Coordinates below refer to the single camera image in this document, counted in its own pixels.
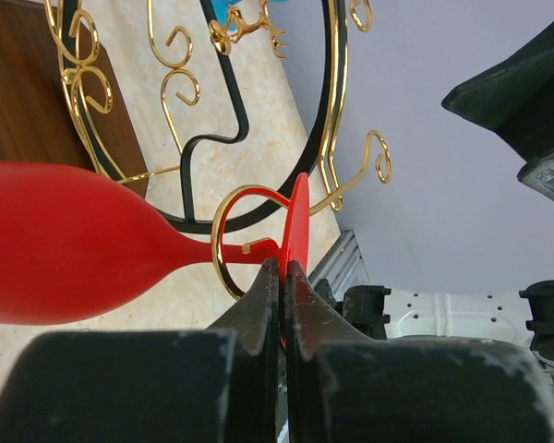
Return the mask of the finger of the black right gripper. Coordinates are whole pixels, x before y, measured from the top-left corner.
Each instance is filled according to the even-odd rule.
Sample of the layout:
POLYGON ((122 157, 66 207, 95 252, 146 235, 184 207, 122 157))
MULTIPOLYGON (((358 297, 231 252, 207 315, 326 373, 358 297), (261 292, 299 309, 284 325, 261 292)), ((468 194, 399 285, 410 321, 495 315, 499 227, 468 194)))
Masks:
POLYGON ((554 21, 513 55, 454 87, 441 106, 525 160, 554 151, 554 21))

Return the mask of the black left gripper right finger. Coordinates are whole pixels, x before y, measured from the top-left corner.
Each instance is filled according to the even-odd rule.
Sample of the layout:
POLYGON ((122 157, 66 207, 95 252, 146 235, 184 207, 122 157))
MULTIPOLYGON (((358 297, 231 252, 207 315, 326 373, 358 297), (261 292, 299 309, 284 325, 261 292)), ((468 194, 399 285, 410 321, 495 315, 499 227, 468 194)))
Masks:
POLYGON ((554 442, 554 390, 496 341, 377 341, 329 306, 297 262, 283 277, 293 442, 554 442))

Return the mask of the red plastic wine glass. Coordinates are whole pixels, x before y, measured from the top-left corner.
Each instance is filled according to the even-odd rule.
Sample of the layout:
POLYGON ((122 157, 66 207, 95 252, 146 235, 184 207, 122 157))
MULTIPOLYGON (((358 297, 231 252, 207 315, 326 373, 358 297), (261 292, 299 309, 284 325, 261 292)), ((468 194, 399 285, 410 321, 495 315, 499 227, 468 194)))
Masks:
POLYGON ((228 265, 273 258, 284 276, 305 266, 309 243, 305 174, 285 198, 262 186, 236 189, 218 208, 211 238, 178 232, 133 191, 102 175, 55 163, 0 161, 0 323, 52 325, 112 311, 146 293, 170 273, 210 263, 234 296, 228 265), (283 240, 227 245, 229 209, 247 196, 287 210, 283 240))

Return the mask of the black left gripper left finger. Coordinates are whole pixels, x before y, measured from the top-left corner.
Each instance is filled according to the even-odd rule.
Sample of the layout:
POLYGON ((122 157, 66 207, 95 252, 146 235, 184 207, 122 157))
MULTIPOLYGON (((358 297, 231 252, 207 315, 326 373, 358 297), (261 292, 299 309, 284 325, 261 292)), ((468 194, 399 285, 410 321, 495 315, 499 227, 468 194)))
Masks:
POLYGON ((0 442, 272 442, 278 264, 207 329, 46 333, 0 392, 0 442))

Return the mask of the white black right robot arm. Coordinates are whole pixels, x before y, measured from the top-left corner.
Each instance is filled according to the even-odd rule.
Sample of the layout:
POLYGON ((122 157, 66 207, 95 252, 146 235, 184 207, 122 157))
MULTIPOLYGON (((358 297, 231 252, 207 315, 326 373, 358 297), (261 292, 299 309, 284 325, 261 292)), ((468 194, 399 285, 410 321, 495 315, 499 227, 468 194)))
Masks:
MULTIPOLYGON (((554 201, 554 21, 502 62, 454 87, 442 107, 497 134, 524 159, 518 180, 554 201)), ((377 340, 479 340, 554 362, 554 280, 520 291, 418 293, 371 284, 343 232, 310 276, 319 294, 377 340)))

